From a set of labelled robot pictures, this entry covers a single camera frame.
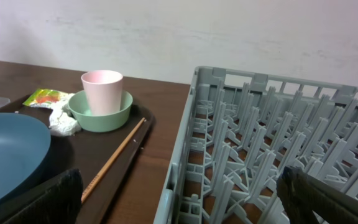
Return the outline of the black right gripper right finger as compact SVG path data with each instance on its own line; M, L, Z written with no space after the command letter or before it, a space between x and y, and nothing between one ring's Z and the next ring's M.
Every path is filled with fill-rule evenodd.
M358 224L358 201L298 167L287 166L277 180L277 195L291 223Z

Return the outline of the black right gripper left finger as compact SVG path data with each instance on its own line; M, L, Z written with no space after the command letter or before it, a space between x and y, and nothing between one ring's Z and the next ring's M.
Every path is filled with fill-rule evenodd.
M79 169L66 170L0 204L0 223L75 223L82 193Z

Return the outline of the dark blue plate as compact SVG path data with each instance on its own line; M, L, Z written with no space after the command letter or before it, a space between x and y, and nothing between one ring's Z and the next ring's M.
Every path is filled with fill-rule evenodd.
M0 113L0 203L37 181L50 144L50 131L39 119Z

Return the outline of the white tissue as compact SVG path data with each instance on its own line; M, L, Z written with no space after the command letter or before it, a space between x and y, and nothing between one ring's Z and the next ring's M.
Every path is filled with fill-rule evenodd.
M64 95L59 101L50 105L52 113L49 116L49 130L52 136L72 136L81 130L81 126L71 116L71 111L68 107L68 102L72 96L74 96L73 93Z

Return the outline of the green yellow snack wrapper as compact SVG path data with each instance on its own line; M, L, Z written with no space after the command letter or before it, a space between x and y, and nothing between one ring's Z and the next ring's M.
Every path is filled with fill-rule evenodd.
M72 97L71 93L65 93L51 89L37 89L23 102L24 106L32 108L52 109L54 105L66 102Z

